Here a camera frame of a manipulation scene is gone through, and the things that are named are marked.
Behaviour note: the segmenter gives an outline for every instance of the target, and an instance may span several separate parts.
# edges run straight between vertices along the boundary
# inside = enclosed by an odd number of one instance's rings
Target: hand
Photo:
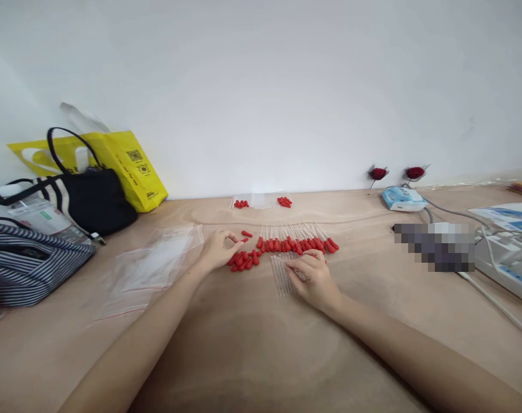
[[[225,246],[225,240],[227,238],[234,242],[231,248]],[[225,265],[242,245],[244,245],[244,243],[238,241],[236,235],[231,231],[218,229],[205,241],[197,264],[206,269],[207,272],[213,271]]]
[[[294,270],[302,272],[305,281]],[[322,251],[305,251],[300,258],[286,262],[286,271],[299,295],[313,307],[328,314],[341,306],[341,291],[330,276]]]

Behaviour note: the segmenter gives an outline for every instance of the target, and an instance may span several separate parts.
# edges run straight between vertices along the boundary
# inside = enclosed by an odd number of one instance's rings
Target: red rose
[[[424,168],[420,168],[419,166],[415,166],[413,168],[409,168],[406,171],[406,176],[408,177],[408,179],[418,179],[418,178],[423,177],[425,172],[426,171],[424,170]]]
[[[382,168],[374,168],[372,172],[370,172],[370,176],[373,180],[379,181],[383,179],[387,175],[387,171]]]

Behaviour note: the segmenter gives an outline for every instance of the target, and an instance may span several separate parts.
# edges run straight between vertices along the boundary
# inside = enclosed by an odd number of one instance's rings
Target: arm
[[[343,295],[322,253],[286,263],[296,290],[358,337],[434,407],[444,412],[522,412],[522,395],[438,341]],[[302,282],[294,270],[305,275]]]
[[[227,249],[226,238],[235,244]],[[158,362],[185,314],[190,299],[212,270],[240,249],[230,231],[216,231],[198,261],[106,350],[85,375],[59,413],[126,412]]]

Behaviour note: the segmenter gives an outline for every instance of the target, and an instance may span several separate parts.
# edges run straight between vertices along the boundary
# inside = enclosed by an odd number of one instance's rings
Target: power strip
[[[475,267],[522,299],[522,234],[500,232],[485,240],[481,231],[476,231]]]

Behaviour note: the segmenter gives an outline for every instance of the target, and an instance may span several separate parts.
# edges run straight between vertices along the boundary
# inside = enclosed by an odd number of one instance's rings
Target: white wall
[[[0,186],[15,179],[34,177],[6,144],[42,137],[45,127],[52,122],[45,108],[0,57]],[[5,207],[0,206],[0,215],[6,216]]]
[[[0,54],[49,116],[131,128],[170,197],[522,169],[522,0],[0,0]]]

